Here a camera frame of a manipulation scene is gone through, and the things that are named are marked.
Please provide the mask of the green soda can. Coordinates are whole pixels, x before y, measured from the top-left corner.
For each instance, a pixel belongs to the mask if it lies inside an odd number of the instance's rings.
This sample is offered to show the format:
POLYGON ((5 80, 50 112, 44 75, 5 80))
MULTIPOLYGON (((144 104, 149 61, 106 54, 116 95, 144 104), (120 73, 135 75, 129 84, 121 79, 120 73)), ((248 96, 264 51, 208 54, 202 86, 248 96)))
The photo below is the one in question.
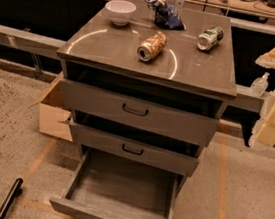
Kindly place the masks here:
POLYGON ((197 48, 203 51, 212 49, 224 38, 223 29, 220 26, 206 29, 197 37, 197 48))

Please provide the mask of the grey top drawer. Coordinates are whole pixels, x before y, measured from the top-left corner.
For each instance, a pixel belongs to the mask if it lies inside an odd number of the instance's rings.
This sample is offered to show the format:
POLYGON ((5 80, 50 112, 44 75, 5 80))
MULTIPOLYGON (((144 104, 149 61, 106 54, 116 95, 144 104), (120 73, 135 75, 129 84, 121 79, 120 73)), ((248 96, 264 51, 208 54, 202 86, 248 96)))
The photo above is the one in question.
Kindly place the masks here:
POLYGON ((168 108, 78 81, 59 82, 64 106, 106 120, 206 147, 215 134, 214 118, 168 108))

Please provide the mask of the orange soda can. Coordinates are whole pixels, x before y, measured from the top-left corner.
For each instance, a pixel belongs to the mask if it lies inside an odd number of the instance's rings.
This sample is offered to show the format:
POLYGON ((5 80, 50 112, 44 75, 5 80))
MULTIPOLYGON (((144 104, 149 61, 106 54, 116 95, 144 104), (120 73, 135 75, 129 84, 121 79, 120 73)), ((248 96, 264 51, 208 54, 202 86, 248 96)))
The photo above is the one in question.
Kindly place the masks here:
POLYGON ((166 35, 163 32, 148 37, 137 48, 138 57, 141 61, 151 61, 157 57, 167 43, 166 35))

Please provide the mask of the grey drawer cabinet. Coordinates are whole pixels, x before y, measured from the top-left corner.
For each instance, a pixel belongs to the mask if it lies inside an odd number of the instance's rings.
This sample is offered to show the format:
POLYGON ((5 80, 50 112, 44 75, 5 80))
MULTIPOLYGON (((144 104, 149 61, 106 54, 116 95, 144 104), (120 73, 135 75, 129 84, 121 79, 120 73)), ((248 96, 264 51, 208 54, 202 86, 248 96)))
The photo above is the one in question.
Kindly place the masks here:
MULTIPOLYGON (((186 28, 166 31, 164 49, 152 61, 143 62, 137 48, 159 28, 145 2, 136 0, 135 5, 137 10, 128 25, 115 26, 106 11, 100 11, 61 47, 57 53, 63 79, 219 121, 227 102, 237 93, 229 19, 184 8, 180 14, 186 28), (224 38, 208 51, 198 49, 197 37, 216 26, 223 29, 224 38)), ((199 159, 205 148, 70 110, 71 122, 180 155, 199 159)))

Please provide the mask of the grey open bottom drawer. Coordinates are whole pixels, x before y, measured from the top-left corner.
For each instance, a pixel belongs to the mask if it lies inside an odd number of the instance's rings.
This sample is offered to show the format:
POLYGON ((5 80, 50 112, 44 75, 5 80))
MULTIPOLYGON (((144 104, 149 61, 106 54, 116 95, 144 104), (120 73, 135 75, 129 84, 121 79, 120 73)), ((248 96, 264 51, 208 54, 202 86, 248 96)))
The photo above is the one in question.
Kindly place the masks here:
POLYGON ((75 219, 173 219, 177 176, 103 151, 84 152, 54 210, 75 219))

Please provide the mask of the grey middle drawer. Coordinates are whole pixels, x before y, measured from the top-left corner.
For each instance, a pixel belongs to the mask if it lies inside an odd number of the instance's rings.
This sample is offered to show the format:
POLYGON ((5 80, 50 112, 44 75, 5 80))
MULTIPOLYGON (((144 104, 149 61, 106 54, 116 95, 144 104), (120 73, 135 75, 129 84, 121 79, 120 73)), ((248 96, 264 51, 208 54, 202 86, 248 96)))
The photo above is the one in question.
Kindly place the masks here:
POLYGON ((69 127, 75 143, 179 175, 193 175, 199 164, 198 159, 195 157, 181 155, 163 148, 151 146, 150 144, 113 135, 113 133, 101 131, 83 124, 71 122, 69 127))

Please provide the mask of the left clear sanitizer bottle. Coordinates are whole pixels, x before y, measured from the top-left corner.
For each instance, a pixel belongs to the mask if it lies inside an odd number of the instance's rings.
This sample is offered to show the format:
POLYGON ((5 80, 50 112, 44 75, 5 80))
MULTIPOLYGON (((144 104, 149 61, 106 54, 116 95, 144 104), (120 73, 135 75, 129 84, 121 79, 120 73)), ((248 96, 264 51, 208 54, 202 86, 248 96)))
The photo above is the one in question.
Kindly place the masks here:
POLYGON ((250 95, 253 95, 254 97, 261 97, 269 85, 268 78, 268 72, 265 72, 263 76, 256 78, 249 87, 250 95))

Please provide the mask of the blue chip bag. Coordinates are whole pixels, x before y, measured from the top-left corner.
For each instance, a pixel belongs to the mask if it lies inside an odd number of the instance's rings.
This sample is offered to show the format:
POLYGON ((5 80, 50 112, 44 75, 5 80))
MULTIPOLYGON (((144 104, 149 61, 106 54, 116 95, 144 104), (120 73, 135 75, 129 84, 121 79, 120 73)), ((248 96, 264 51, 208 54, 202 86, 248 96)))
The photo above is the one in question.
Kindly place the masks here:
POLYGON ((168 30, 184 30, 186 27, 183 24, 179 11, 174 5, 167 0, 144 0, 147 7, 154 15, 153 21, 159 27, 168 30))

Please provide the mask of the white bowl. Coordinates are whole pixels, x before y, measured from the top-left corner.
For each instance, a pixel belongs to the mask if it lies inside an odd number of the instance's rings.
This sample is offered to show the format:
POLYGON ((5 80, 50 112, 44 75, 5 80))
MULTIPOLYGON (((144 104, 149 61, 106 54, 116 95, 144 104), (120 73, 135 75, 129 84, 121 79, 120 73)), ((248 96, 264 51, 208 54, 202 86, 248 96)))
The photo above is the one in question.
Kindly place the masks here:
POLYGON ((108 18, 115 25, 124 26, 131 22, 136 5, 129 1, 112 0, 105 4, 108 18))

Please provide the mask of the cardboard box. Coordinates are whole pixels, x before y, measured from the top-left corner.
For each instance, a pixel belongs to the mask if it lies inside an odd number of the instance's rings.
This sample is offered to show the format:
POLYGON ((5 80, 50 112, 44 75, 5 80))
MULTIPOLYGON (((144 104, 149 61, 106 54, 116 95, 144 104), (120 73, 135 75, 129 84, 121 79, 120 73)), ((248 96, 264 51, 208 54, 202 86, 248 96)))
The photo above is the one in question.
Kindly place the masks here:
POLYGON ((71 141, 69 121, 70 111, 62 102, 60 84, 63 74, 60 73, 51 81, 42 93, 30 104, 30 108, 35 105, 39 107, 39 131, 58 137, 66 141, 71 141))

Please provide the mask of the black pole on floor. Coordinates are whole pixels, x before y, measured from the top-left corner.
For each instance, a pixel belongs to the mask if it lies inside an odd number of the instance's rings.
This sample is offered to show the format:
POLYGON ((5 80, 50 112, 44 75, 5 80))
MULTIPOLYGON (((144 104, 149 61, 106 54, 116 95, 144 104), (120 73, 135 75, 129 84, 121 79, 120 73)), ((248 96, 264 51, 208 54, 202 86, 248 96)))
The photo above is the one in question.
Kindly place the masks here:
POLYGON ((0 219, 4 219, 7 215, 9 208, 11 207, 13 201, 15 200, 18 193, 20 193, 21 186, 23 184, 22 178, 17 178, 14 181, 9 193, 6 196, 6 199, 3 201, 3 204, 0 208, 0 219))

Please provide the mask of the grey metal rail frame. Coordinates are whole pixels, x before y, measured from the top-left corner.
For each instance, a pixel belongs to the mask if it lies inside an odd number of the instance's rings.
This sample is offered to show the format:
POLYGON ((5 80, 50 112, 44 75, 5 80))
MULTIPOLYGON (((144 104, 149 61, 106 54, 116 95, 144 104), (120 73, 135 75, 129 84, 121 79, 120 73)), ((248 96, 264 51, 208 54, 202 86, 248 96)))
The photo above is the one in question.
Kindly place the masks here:
MULTIPOLYGON (((235 29, 275 36, 275 26, 273 25, 261 25, 236 17, 231 17, 230 21, 231 26, 235 29)), ((26 50, 27 52, 49 58, 55 58, 56 49, 65 44, 64 40, 23 31, 11 26, 5 26, 4 24, 0 24, 0 36, 2 36, 0 44, 4 46, 26 50)), ((253 97, 248 92, 248 87, 238 84, 236 88, 237 97, 229 103, 231 107, 237 107, 245 111, 251 111, 252 113, 260 112, 264 114, 269 110, 269 104, 274 100, 274 93, 266 93, 262 97, 253 97)))

